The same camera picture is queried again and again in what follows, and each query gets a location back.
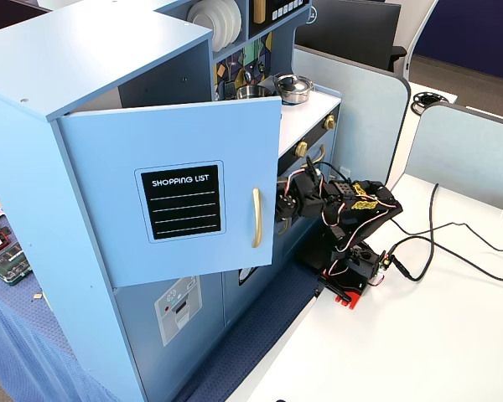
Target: pot lid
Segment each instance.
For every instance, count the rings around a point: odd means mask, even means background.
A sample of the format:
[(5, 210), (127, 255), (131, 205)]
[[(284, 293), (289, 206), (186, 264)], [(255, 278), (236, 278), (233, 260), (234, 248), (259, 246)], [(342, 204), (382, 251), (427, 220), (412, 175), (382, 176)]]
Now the pot lid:
[(311, 90), (313, 84), (310, 80), (299, 75), (283, 75), (276, 81), (279, 90), (302, 94)]

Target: power cord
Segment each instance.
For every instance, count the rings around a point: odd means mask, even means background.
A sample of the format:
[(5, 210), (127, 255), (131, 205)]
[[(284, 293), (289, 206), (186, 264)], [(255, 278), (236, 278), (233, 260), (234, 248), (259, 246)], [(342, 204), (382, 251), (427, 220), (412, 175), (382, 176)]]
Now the power cord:
[(343, 180), (345, 180), (345, 183), (350, 183), (350, 180), (348, 178), (346, 178), (343, 173), (341, 173), (334, 165), (332, 165), (329, 162), (322, 162), (322, 161), (320, 161), (320, 162), (314, 162), (313, 165), (326, 165), (330, 169), (332, 169), (334, 172), (336, 172), (339, 175), (340, 178), (342, 178)]
[(410, 272), (404, 267), (404, 265), (402, 265), (401, 262), (399, 260), (397, 260), (397, 258), (395, 258), (395, 256), (393, 255), (393, 252), (397, 249), (397, 247), (409, 239), (404, 239), (404, 240), (401, 240), (401, 241), (395, 243), (387, 253), (388, 255), (391, 256), (391, 262), (397, 267), (397, 269), (407, 279), (409, 279), (410, 281), (413, 281), (413, 282), (419, 282), (427, 273), (428, 267), (430, 266), (430, 263), (433, 262), (434, 245), (435, 245), (435, 243), (434, 243), (434, 227), (433, 227), (433, 205), (434, 205), (434, 196), (436, 195), (436, 191), (438, 190), (438, 185), (439, 184), (437, 184), (437, 183), (434, 185), (433, 193), (430, 196), (430, 206), (428, 207), (428, 222), (429, 222), (429, 226), (430, 226), (430, 255), (428, 256), (427, 263), (423, 267), (421, 274), (419, 274), (418, 277), (414, 278), (410, 274)]
[[(425, 235), (426, 233), (429, 233), (430, 230), (425, 230), (423, 232), (418, 232), (418, 233), (410, 233), (408, 231), (406, 231), (396, 220), (392, 219), (392, 222), (394, 224), (397, 225), (397, 228), (399, 228), (405, 235), (408, 235), (408, 236), (419, 236), (419, 235)], [(491, 249), (495, 250), (495, 251), (499, 251), (500, 253), (503, 253), (503, 249), (498, 249), (497, 247), (493, 246), (488, 240), (486, 240), (485, 238), (483, 238), (480, 234), (478, 234), (477, 232), (475, 232), (473, 229), (471, 229), (471, 227), (466, 224), (466, 223), (462, 223), (462, 224), (457, 224), (456, 222), (449, 222), (448, 224), (442, 224), (441, 226), (437, 227), (437, 228), (434, 228), (434, 231), (438, 230), (438, 229), (443, 229), (443, 228), (446, 228), (450, 225), (455, 225), (455, 226), (465, 226), (466, 228), (469, 229), (469, 231), (471, 231), (471, 233), (473, 233), (475, 236), (477, 236), (479, 239), (481, 239), (482, 241), (484, 241), (486, 243), (486, 245), (488, 245)]]
[[(393, 219), (393, 223), (403, 232), (405, 233), (406, 235), (409, 235), (409, 237), (403, 239), (403, 240), (400, 240), (398, 242), (396, 242), (389, 250), (389, 252), (387, 253), (388, 255), (388, 264), (389, 263), (392, 263), (408, 280), (410, 281), (414, 281), (414, 282), (418, 282), (420, 281), (424, 276), (425, 274), (427, 273), (427, 269), (428, 267), (430, 266), (430, 263), (432, 262), (432, 259), (433, 259), (433, 255), (434, 255), (434, 247), (438, 247), (439, 249), (443, 250), (443, 251), (446, 251), (448, 252), (449, 254), (455, 256), (456, 258), (458, 258), (459, 260), (462, 260), (463, 262), (465, 262), (466, 264), (469, 264), (471, 266), (473, 266), (477, 271), (479, 272), (482, 272), (483, 274), (489, 276), (490, 278), (492, 279), (495, 279), (496, 281), (501, 281), (503, 282), (503, 278), (500, 278), (499, 276), (495, 276), (493, 274), (490, 274), (488, 271), (480, 268), (478, 265), (474, 264), (473, 262), (471, 262), (470, 260), (467, 260), (466, 258), (464, 258), (462, 255), (459, 255), (457, 253), (455, 253), (454, 251), (448, 249), (447, 247), (444, 247), (438, 243), (436, 243), (434, 241), (434, 231), (438, 230), (438, 229), (442, 229), (446, 226), (450, 226), (451, 224), (455, 224), (457, 226), (466, 226), (474, 235), (476, 235), (477, 237), (479, 237), (479, 239), (481, 239), (482, 241), (484, 241), (489, 247), (491, 247), (492, 249), (496, 250), (496, 251), (499, 251), (499, 252), (503, 252), (502, 249), (498, 249), (496, 247), (494, 247), (493, 245), (491, 245), (488, 241), (486, 241), (482, 236), (480, 236), (479, 234), (477, 234), (474, 230), (472, 230), (467, 224), (456, 224), (454, 222), (450, 222), (448, 224), (444, 224), (442, 226), (439, 226), (437, 228), (434, 228), (433, 227), (433, 203), (434, 203), (434, 196), (436, 195), (436, 190), (438, 189), (438, 184), (436, 184), (434, 186), (434, 189), (433, 189), (433, 192), (432, 192), (432, 195), (430, 197), (430, 207), (429, 207), (429, 210), (428, 210), (428, 220), (429, 220), (429, 223), (430, 223), (430, 230), (426, 230), (424, 232), (420, 232), (420, 233), (417, 233), (417, 234), (410, 234), (409, 232), (407, 232), (399, 223), (397, 223), (396, 221), (394, 221)], [(430, 233), (430, 239), (427, 238), (427, 237), (422, 237), (421, 235), (423, 234), (426, 234), (426, 233)], [(430, 249), (430, 256), (428, 257), (428, 260), (427, 260), (427, 264), (425, 265), (425, 267), (423, 268), (423, 271), (421, 272), (421, 274), (417, 277), (417, 278), (414, 278), (410, 272), (408, 271), (408, 269), (401, 263), (401, 261), (399, 261), (393, 254), (393, 252), (397, 249), (397, 247), (399, 245), (401, 245), (402, 243), (405, 243), (409, 240), (412, 240), (412, 239), (418, 239), (418, 240), (425, 240), (427, 242), (430, 243), (431, 245), (431, 249)]]

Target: wall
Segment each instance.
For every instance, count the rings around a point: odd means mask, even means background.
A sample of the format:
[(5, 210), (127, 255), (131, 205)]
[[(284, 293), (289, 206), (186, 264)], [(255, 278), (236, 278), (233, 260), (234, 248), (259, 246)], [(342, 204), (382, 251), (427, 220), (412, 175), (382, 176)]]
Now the wall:
[(215, 96), (217, 101), (226, 98), (225, 86), (235, 81), (235, 87), (245, 85), (244, 69), (251, 73), (251, 84), (259, 84), (270, 75), (272, 55), (272, 32), (260, 37), (244, 49), (236, 51), (215, 65)]
[(415, 53), (503, 78), (503, 0), (440, 0)]

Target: toy kitchen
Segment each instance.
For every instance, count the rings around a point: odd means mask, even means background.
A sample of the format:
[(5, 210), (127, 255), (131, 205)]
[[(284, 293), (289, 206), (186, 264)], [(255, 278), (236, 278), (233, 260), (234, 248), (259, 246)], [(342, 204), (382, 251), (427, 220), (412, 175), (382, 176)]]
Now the toy kitchen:
[(171, 400), (314, 222), (276, 222), (277, 180), (331, 160), (341, 95), (293, 74), (310, 4), (278, 3), (83, 1), (0, 30), (0, 201), (119, 400)]

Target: yellow label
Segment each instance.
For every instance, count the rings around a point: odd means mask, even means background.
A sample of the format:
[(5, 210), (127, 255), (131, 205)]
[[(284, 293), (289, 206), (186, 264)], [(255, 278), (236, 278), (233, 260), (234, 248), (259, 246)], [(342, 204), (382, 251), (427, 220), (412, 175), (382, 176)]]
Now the yellow label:
[(354, 190), (359, 194), (359, 195), (367, 195), (367, 193), (365, 192), (365, 190), (363, 188), (361, 188), (360, 184), (359, 183), (354, 183), (352, 185), (352, 187), (354, 187)]
[(352, 205), (352, 209), (374, 209), (377, 205), (377, 201), (373, 201), (372, 203), (369, 201), (358, 201)]

